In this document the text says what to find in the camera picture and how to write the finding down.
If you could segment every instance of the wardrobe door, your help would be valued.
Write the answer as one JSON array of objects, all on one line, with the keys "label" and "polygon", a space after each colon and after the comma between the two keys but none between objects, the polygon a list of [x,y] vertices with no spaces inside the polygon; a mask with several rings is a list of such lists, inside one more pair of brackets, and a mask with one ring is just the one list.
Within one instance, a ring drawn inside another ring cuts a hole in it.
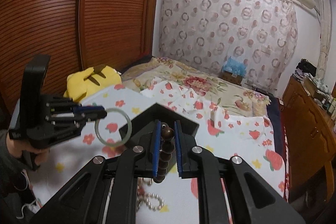
[{"label": "wardrobe door", "polygon": [[43,92],[66,90],[79,71],[76,0],[0,0],[0,92],[11,113],[20,97],[25,65],[37,53],[51,55]]},{"label": "wardrobe door", "polygon": [[144,53],[147,0],[80,0],[79,33],[84,67],[121,69]]}]

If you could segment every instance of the silver bead necklace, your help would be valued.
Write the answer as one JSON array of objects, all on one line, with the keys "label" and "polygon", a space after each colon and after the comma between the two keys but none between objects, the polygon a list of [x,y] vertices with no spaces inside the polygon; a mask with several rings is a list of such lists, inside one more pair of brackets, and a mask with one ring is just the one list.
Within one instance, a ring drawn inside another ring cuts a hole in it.
[{"label": "silver bead necklace", "polygon": [[[140,194],[139,190],[141,188],[141,186],[143,184],[147,184],[148,186],[151,186],[153,184],[153,179],[150,179],[149,181],[145,181],[144,178],[138,178],[138,192],[137,192],[137,197],[136,197],[136,211],[139,211],[141,205],[145,204],[148,209],[153,210],[153,211],[159,211],[162,209],[162,207],[164,206],[164,200],[162,197],[160,197],[157,194],[154,193],[146,193],[144,192],[144,194]],[[150,202],[150,198],[153,199],[157,199],[159,201],[159,206],[154,206],[151,202]]]}]

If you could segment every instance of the curtain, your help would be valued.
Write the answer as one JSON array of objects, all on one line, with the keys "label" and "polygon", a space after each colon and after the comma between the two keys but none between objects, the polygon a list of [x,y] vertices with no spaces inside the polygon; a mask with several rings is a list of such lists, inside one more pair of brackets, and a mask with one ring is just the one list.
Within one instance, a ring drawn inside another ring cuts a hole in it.
[{"label": "curtain", "polygon": [[316,76],[323,79],[326,73],[327,60],[331,41],[331,5],[330,0],[319,0],[320,14],[318,14],[321,26],[320,56],[317,64]]},{"label": "curtain", "polygon": [[163,0],[160,55],[211,75],[228,61],[249,85],[276,90],[298,38],[289,0]]}]

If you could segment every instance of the pikachu plush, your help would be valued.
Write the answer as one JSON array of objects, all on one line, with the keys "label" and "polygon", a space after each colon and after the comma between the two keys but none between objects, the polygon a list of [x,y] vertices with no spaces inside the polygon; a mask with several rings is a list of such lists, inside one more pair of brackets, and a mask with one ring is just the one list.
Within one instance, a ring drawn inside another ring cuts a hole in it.
[{"label": "pikachu plush", "polygon": [[74,102],[95,94],[110,85],[121,84],[119,73],[106,65],[98,65],[73,73],[67,78],[67,91],[64,97],[70,97]]}]

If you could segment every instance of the wooden dresser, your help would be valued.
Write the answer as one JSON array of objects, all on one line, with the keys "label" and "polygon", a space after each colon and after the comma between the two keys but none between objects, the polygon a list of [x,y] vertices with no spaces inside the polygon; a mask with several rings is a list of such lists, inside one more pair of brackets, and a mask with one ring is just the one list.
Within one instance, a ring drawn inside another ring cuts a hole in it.
[{"label": "wooden dresser", "polygon": [[331,165],[336,152],[334,122],[293,77],[283,95],[283,103],[291,187],[301,186],[324,167],[329,200],[334,192]]}]

